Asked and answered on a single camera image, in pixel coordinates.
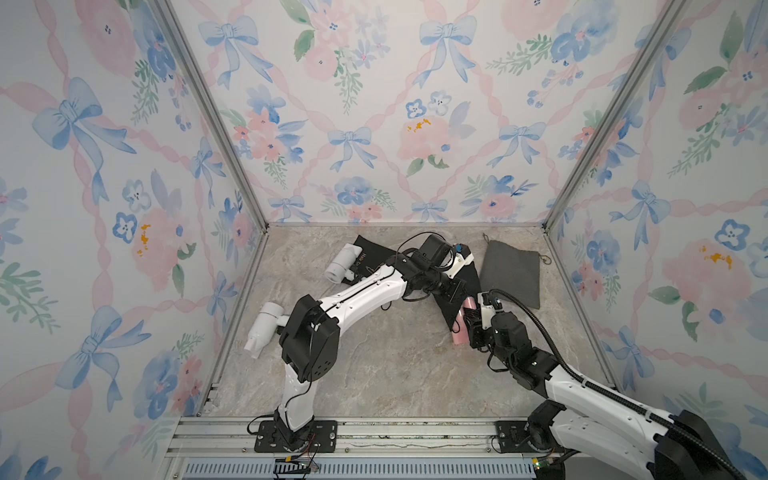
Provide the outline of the pink folding hair dryer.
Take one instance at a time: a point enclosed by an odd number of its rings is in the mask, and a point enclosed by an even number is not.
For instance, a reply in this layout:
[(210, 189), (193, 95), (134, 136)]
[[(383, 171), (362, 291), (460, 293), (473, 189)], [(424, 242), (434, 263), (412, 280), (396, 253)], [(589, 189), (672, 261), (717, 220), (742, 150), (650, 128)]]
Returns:
[(467, 297), (459, 307), (451, 335), (453, 343), (457, 346), (468, 345), (471, 340), (471, 330), (477, 320), (480, 319), (480, 313), (474, 297)]

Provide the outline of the plain black drawstring pouch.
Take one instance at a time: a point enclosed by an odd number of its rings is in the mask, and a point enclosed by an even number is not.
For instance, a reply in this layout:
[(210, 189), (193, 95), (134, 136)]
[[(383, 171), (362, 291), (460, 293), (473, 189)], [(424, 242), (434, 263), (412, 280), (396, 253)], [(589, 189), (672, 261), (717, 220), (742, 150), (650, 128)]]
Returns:
[(456, 319), (467, 298), (475, 299), (481, 289), (474, 264), (464, 265), (453, 277), (442, 274), (438, 287), (432, 292), (446, 325), (452, 333), (460, 333)]

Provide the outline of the black pouch with gold logo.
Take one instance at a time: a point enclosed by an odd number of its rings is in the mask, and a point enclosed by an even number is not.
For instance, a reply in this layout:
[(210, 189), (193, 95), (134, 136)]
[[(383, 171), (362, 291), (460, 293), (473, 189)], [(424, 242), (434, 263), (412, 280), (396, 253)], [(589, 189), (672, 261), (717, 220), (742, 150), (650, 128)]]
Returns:
[(372, 275), (395, 255), (393, 249), (372, 242), (363, 236), (358, 236), (354, 245), (361, 247), (362, 251), (356, 257), (342, 280), (343, 283), (348, 285), (354, 285)]

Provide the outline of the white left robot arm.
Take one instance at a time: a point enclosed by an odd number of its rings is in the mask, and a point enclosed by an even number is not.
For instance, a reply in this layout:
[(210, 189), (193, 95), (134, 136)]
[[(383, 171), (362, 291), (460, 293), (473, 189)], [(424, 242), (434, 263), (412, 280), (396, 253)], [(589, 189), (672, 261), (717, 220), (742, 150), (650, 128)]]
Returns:
[(451, 333), (465, 330), (459, 312), (479, 293), (474, 255), (465, 244), (449, 244), (428, 232), (418, 248), (389, 251), (383, 260), (364, 259), (356, 283), (322, 299), (301, 297), (288, 316), (279, 344), (285, 363), (283, 398), (276, 424), (296, 434), (314, 421), (319, 380), (334, 366), (341, 337), (359, 320), (386, 304), (434, 299)]

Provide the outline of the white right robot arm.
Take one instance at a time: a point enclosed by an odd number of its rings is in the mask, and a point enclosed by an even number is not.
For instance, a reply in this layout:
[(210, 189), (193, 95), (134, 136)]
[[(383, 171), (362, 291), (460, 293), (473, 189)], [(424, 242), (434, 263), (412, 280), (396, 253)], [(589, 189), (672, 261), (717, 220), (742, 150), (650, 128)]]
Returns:
[(498, 360), (501, 372), (543, 399), (523, 425), (497, 422), (501, 452), (528, 447), (555, 454), (536, 462), (538, 469), (559, 469), (586, 454), (635, 479), (743, 478), (703, 418), (646, 406), (580, 374), (534, 346), (513, 313), (497, 311), (483, 321), (478, 310), (466, 309), (457, 328), (472, 348)]

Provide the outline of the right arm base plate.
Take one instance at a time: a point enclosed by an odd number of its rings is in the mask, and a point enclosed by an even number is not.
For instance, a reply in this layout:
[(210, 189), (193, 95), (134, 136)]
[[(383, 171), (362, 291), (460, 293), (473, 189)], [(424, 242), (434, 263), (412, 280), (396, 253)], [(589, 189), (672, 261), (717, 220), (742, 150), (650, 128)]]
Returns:
[(498, 420), (494, 422), (494, 449), (501, 454), (533, 454), (538, 450), (531, 443), (525, 420)]

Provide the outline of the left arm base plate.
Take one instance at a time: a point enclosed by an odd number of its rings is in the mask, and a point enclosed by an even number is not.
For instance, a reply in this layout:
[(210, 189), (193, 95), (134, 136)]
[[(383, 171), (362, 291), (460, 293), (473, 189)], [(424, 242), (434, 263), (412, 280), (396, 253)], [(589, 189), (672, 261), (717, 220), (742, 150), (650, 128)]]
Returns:
[(256, 453), (334, 453), (338, 438), (335, 420), (311, 420), (292, 431), (280, 419), (263, 421), (255, 433)]

